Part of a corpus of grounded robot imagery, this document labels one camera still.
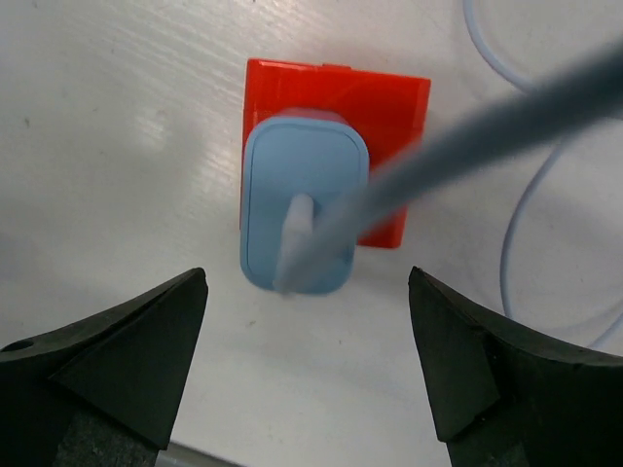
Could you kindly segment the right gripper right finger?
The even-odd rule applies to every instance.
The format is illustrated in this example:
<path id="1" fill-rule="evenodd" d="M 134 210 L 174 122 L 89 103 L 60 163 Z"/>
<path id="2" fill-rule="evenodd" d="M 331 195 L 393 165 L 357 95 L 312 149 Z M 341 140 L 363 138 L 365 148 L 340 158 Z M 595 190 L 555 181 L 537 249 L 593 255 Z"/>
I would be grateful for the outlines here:
<path id="1" fill-rule="evenodd" d="M 409 306 L 452 465 L 621 465 L 621 357 L 541 334 L 419 268 Z"/>

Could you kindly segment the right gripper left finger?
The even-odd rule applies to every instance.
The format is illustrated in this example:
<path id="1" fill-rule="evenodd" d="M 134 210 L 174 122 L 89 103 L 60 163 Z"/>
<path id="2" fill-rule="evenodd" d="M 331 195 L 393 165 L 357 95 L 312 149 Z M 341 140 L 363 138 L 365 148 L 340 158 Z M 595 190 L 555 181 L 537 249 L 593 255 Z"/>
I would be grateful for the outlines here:
<path id="1" fill-rule="evenodd" d="M 208 297 L 185 271 L 1 350 L 4 466 L 152 466 L 167 449 Z"/>

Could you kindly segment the light blue charger plug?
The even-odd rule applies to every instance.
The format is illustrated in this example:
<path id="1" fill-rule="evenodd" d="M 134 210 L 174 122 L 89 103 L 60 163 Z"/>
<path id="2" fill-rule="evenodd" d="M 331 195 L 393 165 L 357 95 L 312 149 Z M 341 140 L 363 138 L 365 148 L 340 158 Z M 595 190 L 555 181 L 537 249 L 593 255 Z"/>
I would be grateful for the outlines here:
<path id="1" fill-rule="evenodd" d="M 320 215 L 369 178 L 363 138 L 340 115 L 291 108 L 250 132 L 243 151 L 240 267 L 255 286 L 273 290 L 285 256 Z"/>

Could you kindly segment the red cube socket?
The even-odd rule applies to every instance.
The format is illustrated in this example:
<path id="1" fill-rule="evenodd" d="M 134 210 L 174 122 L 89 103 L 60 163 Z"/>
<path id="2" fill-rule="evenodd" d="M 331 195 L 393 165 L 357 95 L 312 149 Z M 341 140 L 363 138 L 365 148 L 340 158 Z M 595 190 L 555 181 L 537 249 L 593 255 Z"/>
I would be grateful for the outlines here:
<path id="1" fill-rule="evenodd" d="M 240 205 L 247 262 L 275 253 L 293 197 L 308 195 L 322 211 L 419 142 L 430 86 L 426 78 L 249 59 Z"/>

